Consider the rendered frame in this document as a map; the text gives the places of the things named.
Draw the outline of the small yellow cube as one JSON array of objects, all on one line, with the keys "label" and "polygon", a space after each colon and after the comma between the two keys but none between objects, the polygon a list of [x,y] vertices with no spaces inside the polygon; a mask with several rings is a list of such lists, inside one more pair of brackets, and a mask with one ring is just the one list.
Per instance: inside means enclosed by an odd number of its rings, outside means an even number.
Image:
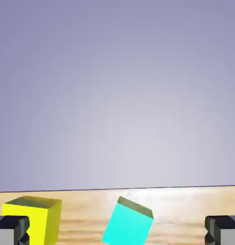
[{"label": "small yellow cube", "polygon": [[55,245],[58,242],[62,200],[21,196],[2,205],[2,215],[28,216],[30,245]]}]

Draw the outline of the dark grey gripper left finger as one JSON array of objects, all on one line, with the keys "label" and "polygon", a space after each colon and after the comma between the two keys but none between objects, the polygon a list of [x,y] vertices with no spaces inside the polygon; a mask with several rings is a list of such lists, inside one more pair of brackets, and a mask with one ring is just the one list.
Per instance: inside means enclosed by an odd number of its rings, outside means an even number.
[{"label": "dark grey gripper left finger", "polygon": [[0,245],[30,245],[28,216],[0,216]]}]

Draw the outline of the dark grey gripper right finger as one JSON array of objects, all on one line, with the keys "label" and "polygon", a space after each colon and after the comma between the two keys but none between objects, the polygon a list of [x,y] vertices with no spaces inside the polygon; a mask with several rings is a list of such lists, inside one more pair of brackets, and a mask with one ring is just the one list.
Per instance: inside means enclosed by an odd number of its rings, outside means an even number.
[{"label": "dark grey gripper right finger", "polygon": [[206,216],[205,245],[235,245],[235,215]]}]

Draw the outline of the small cyan cube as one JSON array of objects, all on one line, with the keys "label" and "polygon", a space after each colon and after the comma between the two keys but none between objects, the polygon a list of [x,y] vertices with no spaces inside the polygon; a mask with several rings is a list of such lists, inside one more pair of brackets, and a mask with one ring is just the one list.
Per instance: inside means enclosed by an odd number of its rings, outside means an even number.
[{"label": "small cyan cube", "polygon": [[108,245],[145,245],[153,220],[151,209],[120,196],[102,241]]}]

